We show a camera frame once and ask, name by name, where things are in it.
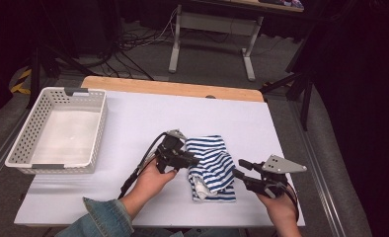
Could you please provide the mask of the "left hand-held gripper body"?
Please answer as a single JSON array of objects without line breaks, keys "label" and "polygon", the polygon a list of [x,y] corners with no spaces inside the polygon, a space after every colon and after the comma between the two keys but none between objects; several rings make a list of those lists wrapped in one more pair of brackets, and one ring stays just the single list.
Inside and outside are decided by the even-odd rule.
[{"label": "left hand-held gripper body", "polygon": [[157,156],[157,169],[161,174],[165,173],[167,166],[179,171],[187,167],[187,162],[183,159],[183,151],[186,137],[178,130],[173,129],[165,133],[165,137],[158,145],[155,154]]}]

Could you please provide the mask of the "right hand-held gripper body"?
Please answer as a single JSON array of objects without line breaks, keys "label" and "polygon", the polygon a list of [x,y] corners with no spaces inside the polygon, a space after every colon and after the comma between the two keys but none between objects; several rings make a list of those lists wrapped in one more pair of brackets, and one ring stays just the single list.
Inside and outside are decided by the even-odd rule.
[{"label": "right hand-held gripper body", "polygon": [[307,167],[297,164],[277,155],[271,155],[266,162],[259,165],[262,184],[264,185],[264,196],[278,198],[286,190],[288,180],[287,173],[305,172]]}]

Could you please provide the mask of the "blue white striped shirt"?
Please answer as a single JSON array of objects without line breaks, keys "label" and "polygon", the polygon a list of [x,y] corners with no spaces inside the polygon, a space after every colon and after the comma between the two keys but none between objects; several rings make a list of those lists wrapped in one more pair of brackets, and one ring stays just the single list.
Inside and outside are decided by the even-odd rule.
[{"label": "blue white striped shirt", "polygon": [[223,138],[220,135],[192,137],[186,141],[186,150],[199,160],[188,172],[193,201],[234,202],[235,164]]}]

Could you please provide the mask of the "white perforated plastic basket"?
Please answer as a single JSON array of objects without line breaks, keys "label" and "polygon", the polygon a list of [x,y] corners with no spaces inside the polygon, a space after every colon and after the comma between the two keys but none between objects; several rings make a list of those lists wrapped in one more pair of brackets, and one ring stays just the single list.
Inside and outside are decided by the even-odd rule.
[{"label": "white perforated plastic basket", "polygon": [[107,110],[103,89],[42,89],[5,165],[32,175],[92,173]]}]

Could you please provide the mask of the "person's left hand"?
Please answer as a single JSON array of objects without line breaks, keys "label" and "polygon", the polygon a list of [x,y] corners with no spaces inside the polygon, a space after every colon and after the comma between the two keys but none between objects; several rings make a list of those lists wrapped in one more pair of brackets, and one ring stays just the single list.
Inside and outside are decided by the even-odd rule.
[{"label": "person's left hand", "polygon": [[142,197],[153,198],[158,195],[162,189],[176,177],[176,175],[176,170],[160,173],[157,169],[157,162],[152,160],[139,175],[134,190]]}]

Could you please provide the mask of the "person's right hand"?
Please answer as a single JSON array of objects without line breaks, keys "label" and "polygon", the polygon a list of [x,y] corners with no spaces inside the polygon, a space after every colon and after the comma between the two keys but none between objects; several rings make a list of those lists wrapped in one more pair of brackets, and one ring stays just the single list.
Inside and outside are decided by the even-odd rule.
[{"label": "person's right hand", "polygon": [[258,195],[260,202],[266,207],[270,220],[276,228],[285,230],[296,227],[296,209],[287,195],[269,198]]}]

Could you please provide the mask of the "black metal stand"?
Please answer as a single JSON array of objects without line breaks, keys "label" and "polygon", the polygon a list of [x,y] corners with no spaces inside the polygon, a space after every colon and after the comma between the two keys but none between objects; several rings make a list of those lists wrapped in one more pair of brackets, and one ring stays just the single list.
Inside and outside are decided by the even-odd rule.
[{"label": "black metal stand", "polygon": [[311,39],[311,35],[308,34],[289,62],[286,71],[290,72],[290,75],[277,80],[274,83],[265,83],[260,89],[260,92],[264,95],[274,89],[287,86],[289,83],[292,83],[285,93],[285,97],[288,101],[297,101],[300,96],[303,96],[299,119],[300,124],[305,131],[308,130],[307,120],[313,82],[310,80],[309,69],[306,64],[301,61],[300,57],[306,51],[306,46],[309,44]]}]

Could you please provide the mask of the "grey-legged wooden desk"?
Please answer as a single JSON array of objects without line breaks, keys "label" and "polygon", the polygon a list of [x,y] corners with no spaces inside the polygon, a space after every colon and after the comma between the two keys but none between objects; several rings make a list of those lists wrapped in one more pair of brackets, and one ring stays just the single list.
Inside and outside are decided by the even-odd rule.
[{"label": "grey-legged wooden desk", "polygon": [[[227,2],[227,7],[252,7],[254,10],[277,10],[287,13],[300,13],[304,9],[287,7],[280,0],[214,0]],[[247,47],[241,48],[241,55],[249,81],[255,81],[255,72],[251,61],[251,53],[259,35],[264,17],[255,19],[242,19],[241,17],[212,16],[211,14],[184,11],[181,4],[176,8],[176,24],[174,44],[172,48],[169,72],[175,73],[180,53],[180,30],[181,28],[229,35],[246,36],[250,39]]]}]

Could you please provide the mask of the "black tripod stand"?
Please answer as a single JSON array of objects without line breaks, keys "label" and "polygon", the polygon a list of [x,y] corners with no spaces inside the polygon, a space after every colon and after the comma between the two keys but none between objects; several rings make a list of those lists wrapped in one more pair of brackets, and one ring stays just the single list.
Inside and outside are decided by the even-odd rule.
[{"label": "black tripod stand", "polygon": [[28,109],[31,109],[34,106],[41,91],[39,79],[40,69],[43,67],[46,68],[48,71],[51,71],[51,66],[49,66],[48,64],[50,63],[50,61],[54,61],[55,57],[59,57],[61,60],[63,60],[68,65],[72,66],[74,69],[78,70],[85,76],[96,76],[95,72],[87,69],[85,66],[75,61],[69,55],[61,52],[60,50],[55,49],[54,47],[48,44],[38,42],[33,48],[31,56],[31,94],[29,98],[29,103],[27,105]]}]

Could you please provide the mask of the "colourful item on desk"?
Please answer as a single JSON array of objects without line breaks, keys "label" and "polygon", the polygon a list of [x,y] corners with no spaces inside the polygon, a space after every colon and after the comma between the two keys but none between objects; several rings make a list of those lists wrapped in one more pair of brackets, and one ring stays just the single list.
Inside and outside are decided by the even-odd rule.
[{"label": "colourful item on desk", "polygon": [[284,6],[304,9],[300,0],[280,0]]}]

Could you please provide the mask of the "yellow black hazard tape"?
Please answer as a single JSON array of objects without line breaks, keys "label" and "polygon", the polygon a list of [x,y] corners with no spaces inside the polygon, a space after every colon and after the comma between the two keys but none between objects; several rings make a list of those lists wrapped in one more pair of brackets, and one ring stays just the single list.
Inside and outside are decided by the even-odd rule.
[{"label": "yellow black hazard tape", "polygon": [[23,87],[23,84],[26,82],[26,79],[32,74],[32,70],[31,69],[27,69],[26,71],[24,71],[20,77],[18,78],[18,80],[16,81],[15,85],[10,89],[10,91],[12,93],[21,93],[21,94],[25,94],[25,95],[29,95],[31,93],[31,90],[30,89],[25,89]]}]

